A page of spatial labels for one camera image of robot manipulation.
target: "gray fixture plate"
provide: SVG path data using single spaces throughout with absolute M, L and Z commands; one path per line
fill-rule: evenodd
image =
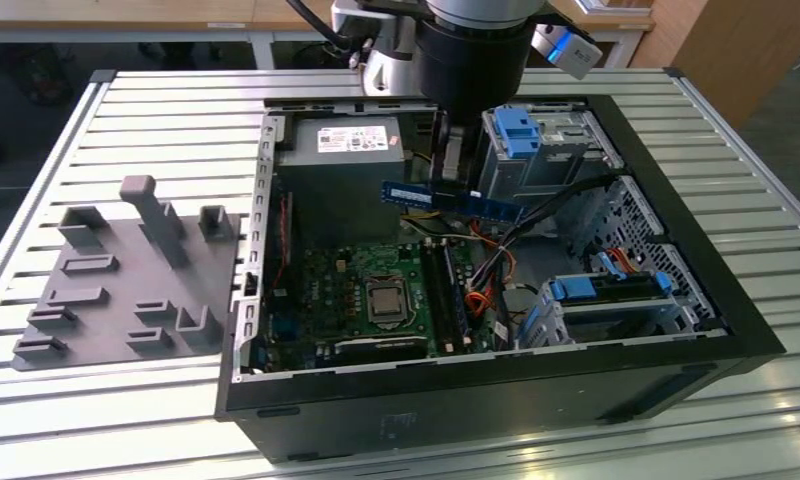
M 134 314 L 137 302 L 168 300 L 174 307 L 174 314 L 178 308 L 184 308 L 197 322 L 206 305 L 213 317 L 209 319 L 221 327 L 229 309 L 240 217 L 228 215 L 234 235 L 226 240 L 210 242 L 204 240 L 198 218 L 181 217 L 184 237 L 180 243 L 190 262 L 177 270 L 169 267 L 158 249 L 149 243 L 140 229 L 142 221 L 138 219 L 108 221 L 108 226 L 94 231 L 105 253 L 117 259 L 114 270 L 101 268 L 98 272 L 66 275 L 62 271 L 65 262 L 88 259 L 90 255 L 78 254 L 70 243 L 65 243 L 33 313 L 56 306 L 46 303 L 56 290 L 77 293 L 86 290 L 90 293 L 102 287 L 108 295 L 98 302 L 68 305 L 77 317 L 73 327 L 57 324 L 54 328 L 41 331 L 28 325 L 18 345 L 52 336 L 66 349 L 56 354 L 32 355 L 30 358 L 37 358 L 30 360 L 16 355 L 12 368 L 38 370 L 218 353 L 221 338 L 209 342 L 193 341 L 192 345 L 186 343 L 184 335 L 176 330 L 176 315 L 162 315 L 162 318 L 142 323 Z M 170 341 L 161 342 L 158 347 L 130 347 L 126 343 L 130 336 L 134 340 L 149 338 L 150 335 L 145 332 L 157 327 Z

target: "green circuit board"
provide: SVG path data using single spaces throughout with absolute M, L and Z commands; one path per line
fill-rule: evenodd
M 473 271 L 471 248 L 457 242 L 451 252 L 463 279 Z M 423 336 L 429 356 L 437 356 L 417 243 L 308 250 L 300 279 L 297 309 L 273 322 L 273 350 L 284 370 L 313 368 L 314 345 L 354 338 Z M 390 282 L 402 286 L 404 315 L 380 323 L 369 290 Z

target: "metal slat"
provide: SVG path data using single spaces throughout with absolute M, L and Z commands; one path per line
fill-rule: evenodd
M 657 93 L 669 93 L 663 88 Z M 205 100 L 264 100 L 265 98 L 325 98 L 356 97 L 361 95 L 361 87 L 326 87 L 320 89 L 305 87 L 282 88 L 217 88 L 217 89 L 172 89 L 172 90 L 116 90 L 109 92 L 105 102 L 182 102 Z
M 733 160 L 737 154 L 728 147 L 675 147 L 649 148 L 652 157 L 659 162 L 681 162 L 685 160 Z
M 208 199 L 173 199 L 170 200 L 170 202 L 172 206 L 174 207 L 174 211 L 178 215 L 198 215 L 198 210 L 202 206 L 208 204 Z M 213 205 L 222 205 L 228 213 L 240 213 L 248 215 L 249 208 L 252 205 L 252 197 L 248 195 L 214 197 Z M 136 208 L 133 208 L 132 205 L 128 205 L 121 202 L 101 203 L 96 205 L 96 208 L 104 216 L 104 218 L 109 220 L 118 220 L 122 218 L 138 218 Z M 46 207 L 44 215 L 41 216 L 42 223 L 56 225 L 62 219 L 66 209 L 66 206 Z
M 800 312 L 793 313 L 777 313 L 767 315 L 764 319 L 768 321 L 772 327 L 783 327 L 788 325 L 800 324 Z
M 669 183 L 679 195 L 764 192 L 767 187 L 756 177 L 672 178 Z
M 254 176 L 254 160 L 226 160 L 169 163 L 130 163 L 126 165 L 72 166 L 65 170 L 62 182 L 90 183 L 117 181 L 126 175 L 150 175 L 157 181 L 177 178 L 249 177 Z
M 234 178 L 230 180 L 162 180 L 157 182 L 154 193 L 160 199 L 212 197 L 218 192 L 225 192 L 228 195 L 249 195 L 253 183 L 252 178 Z M 57 202 L 121 201 L 118 197 L 121 182 L 60 185 L 54 188 L 54 201 Z
M 194 115 L 212 113 L 260 113 L 264 111 L 261 100 L 232 102 L 154 102 L 104 103 L 97 110 L 97 118 L 137 115 Z
M 800 356 L 785 356 L 744 375 L 727 377 L 696 392 L 691 399 L 781 392 L 800 388 Z
M 604 70 L 596 70 L 577 80 L 572 75 L 557 70 L 525 72 L 521 76 L 523 85 L 552 85 L 552 84 L 571 84 L 575 86 L 583 84 L 661 84 L 669 85 L 669 77 L 657 72 L 633 72 L 623 70 L 620 72 L 607 72 Z
M 0 404 L 0 439 L 162 420 L 209 419 L 214 403 L 216 382 L 5 403 Z
M 633 120 L 629 123 L 637 133 L 716 133 L 715 127 L 701 118 L 688 120 Z
M 210 383 L 218 379 L 218 365 L 110 373 L 76 378 L 46 378 L 0 384 L 0 401 L 50 397 L 56 394 L 114 392 L 145 387 Z
M 685 197 L 684 204 L 695 214 L 780 210 L 783 208 L 776 197 L 767 193 Z
M 669 119 L 669 118 L 703 118 L 696 108 L 691 107 L 652 107 L 652 108 L 621 108 L 623 115 L 628 120 Z
M 616 95 L 613 101 L 620 107 L 693 106 L 681 95 Z
M 715 245 L 717 252 L 724 255 L 741 253 L 764 253 L 771 251 L 800 250 L 800 238 L 785 240 L 765 240 L 761 242 L 721 243 Z
M 639 137 L 649 150 L 652 147 L 669 146 L 725 146 L 723 137 L 709 132 L 641 133 Z
M 24 385 L 26 382 L 44 380 L 80 381 L 82 378 L 108 378 L 109 375 L 121 373 L 134 374 L 141 371 L 162 371 L 166 369 L 188 369 L 192 367 L 218 366 L 220 355 L 205 355 L 202 357 L 172 358 L 166 360 L 148 360 L 144 362 L 110 363 L 89 367 L 72 367 L 54 370 L 34 370 L 18 372 L 12 368 L 0 368 L 0 385 Z
M 720 213 L 697 215 L 705 233 L 752 232 L 759 230 L 793 230 L 797 222 L 787 212 Z
M 756 308 L 763 315 L 800 312 L 800 298 L 757 301 Z
M 732 273 L 739 276 L 800 272 L 800 252 L 732 255 L 724 260 Z
M 96 132 L 82 136 L 82 147 L 140 147 L 152 145 L 193 145 L 201 143 L 257 142 L 257 128 L 220 130 L 165 130 L 156 132 Z
M 683 162 L 661 163 L 661 170 L 669 178 L 701 178 L 752 176 L 752 172 L 743 162 Z
M 800 296 L 800 274 L 741 278 L 741 286 L 753 300 Z
M 82 148 L 74 153 L 70 163 L 73 165 L 96 165 L 100 163 L 149 163 L 236 158 L 256 159 L 257 142 L 218 145 Z
M 308 77 L 302 75 L 289 75 L 284 79 L 288 87 L 356 87 L 360 85 L 358 79 L 344 75 L 330 75 L 326 77 Z M 165 78 L 116 78 L 109 87 L 110 91 L 141 89 L 181 89 L 181 88 L 269 88 L 278 84 L 278 78 L 272 76 L 245 76 L 245 77 L 165 77 Z
M 153 117 L 104 117 L 96 118 L 89 125 L 89 132 L 166 130 L 185 128 L 230 128 L 260 127 L 264 115 L 157 115 Z

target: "white table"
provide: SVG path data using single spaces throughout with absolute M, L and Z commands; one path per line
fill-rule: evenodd
M 216 355 L 13 371 L 65 205 L 132 217 L 118 183 L 150 174 L 181 215 L 214 203 L 248 221 L 261 100 L 361 95 L 345 71 L 125 72 L 89 85 L 0 244 L 0 478 L 800 477 L 800 205 L 687 81 L 529 71 L 520 93 L 613 96 L 788 355 L 647 421 L 280 467 L 212 419 Z

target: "black cable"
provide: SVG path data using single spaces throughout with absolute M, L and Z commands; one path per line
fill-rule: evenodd
M 507 340 L 495 334 L 495 350 L 509 350 L 512 345 L 512 321 L 509 318 L 509 309 L 504 300 L 504 265 L 499 263 L 495 267 L 495 281 L 492 282 L 492 297 L 495 298 L 496 322 L 507 327 Z
M 332 30 L 332 27 L 325 24 L 314 12 L 305 6 L 302 0 L 288 0 L 288 5 L 290 5 L 290 8 L 296 10 L 298 16 L 302 17 L 302 20 L 308 22 L 308 25 L 310 25 L 317 33 L 325 37 L 332 45 L 344 51 L 348 51 L 352 48 L 352 40 Z
M 516 288 L 527 290 L 533 295 L 539 295 L 539 288 L 536 288 L 533 285 L 528 285 L 527 283 L 516 283 Z
M 501 257 L 504 250 L 515 243 L 519 237 L 533 229 L 533 226 L 551 217 L 560 207 L 572 199 L 579 193 L 611 185 L 620 177 L 620 174 L 625 172 L 615 171 L 605 175 L 589 177 L 579 180 L 572 185 L 560 190 L 553 197 L 545 202 L 533 207 L 531 211 L 523 216 L 516 224 L 507 230 L 507 233 L 501 236 L 497 247 L 491 254 L 489 258 L 483 262 L 480 268 L 471 277 L 471 288 L 472 290 L 480 290 L 485 285 L 487 278 L 492 273 L 492 268 L 496 266 L 499 258 Z
M 439 217 L 428 218 L 427 220 L 439 221 L 437 219 L 439 219 Z M 439 223 L 444 222 L 443 226 L 447 228 L 445 232 L 437 232 L 437 231 L 435 231 L 432 228 L 425 227 L 417 220 L 415 220 L 412 218 L 402 218 L 401 220 L 405 223 L 408 223 L 409 225 L 412 225 L 413 227 L 416 227 L 417 229 L 420 229 L 423 233 L 425 233 L 427 235 L 431 235 L 433 237 L 441 237 L 444 235 L 456 235 L 456 234 L 459 234 L 459 232 L 456 232 L 456 230 L 453 230 L 453 228 L 451 228 L 451 225 L 448 225 L 448 223 L 444 222 L 444 220 L 441 220 Z

